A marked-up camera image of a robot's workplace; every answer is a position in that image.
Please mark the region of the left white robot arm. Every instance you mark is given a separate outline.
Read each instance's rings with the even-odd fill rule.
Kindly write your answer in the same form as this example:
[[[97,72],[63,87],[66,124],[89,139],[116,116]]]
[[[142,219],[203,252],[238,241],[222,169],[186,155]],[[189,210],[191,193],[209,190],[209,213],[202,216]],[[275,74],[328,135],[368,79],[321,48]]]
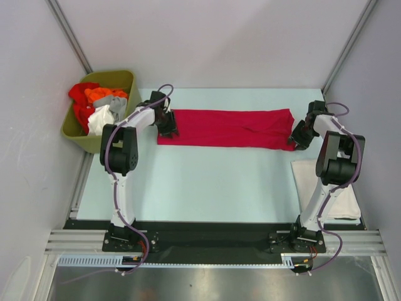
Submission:
[[[100,164],[109,175],[113,192],[113,214],[103,240],[104,252],[133,251],[139,243],[146,243],[146,236],[133,227],[135,213],[130,185],[139,160],[139,134],[155,126],[161,137],[179,136],[170,95],[153,91],[150,99],[139,103],[128,117],[103,127]]]

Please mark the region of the crimson red t shirt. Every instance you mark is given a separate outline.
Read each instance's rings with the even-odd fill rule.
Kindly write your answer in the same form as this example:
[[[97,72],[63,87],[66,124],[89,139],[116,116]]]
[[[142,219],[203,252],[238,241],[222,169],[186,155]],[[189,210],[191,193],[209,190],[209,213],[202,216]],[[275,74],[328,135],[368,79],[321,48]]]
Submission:
[[[179,135],[157,137],[158,145],[253,147],[294,151],[289,141],[294,117],[288,108],[271,111],[175,110]]]

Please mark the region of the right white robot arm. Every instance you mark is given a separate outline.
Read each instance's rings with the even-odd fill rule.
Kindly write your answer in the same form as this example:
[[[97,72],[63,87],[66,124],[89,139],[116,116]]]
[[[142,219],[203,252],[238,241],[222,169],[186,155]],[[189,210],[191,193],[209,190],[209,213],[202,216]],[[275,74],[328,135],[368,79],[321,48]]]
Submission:
[[[288,144],[304,151],[315,137],[323,139],[315,166],[318,181],[287,239],[297,253],[306,253],[324,243],[325,219],[340,193],[358,179],[365,147],[364,136],[349,132],[328,111],[326,103],[318,100],[309,103],[305,119],[293,129]]]

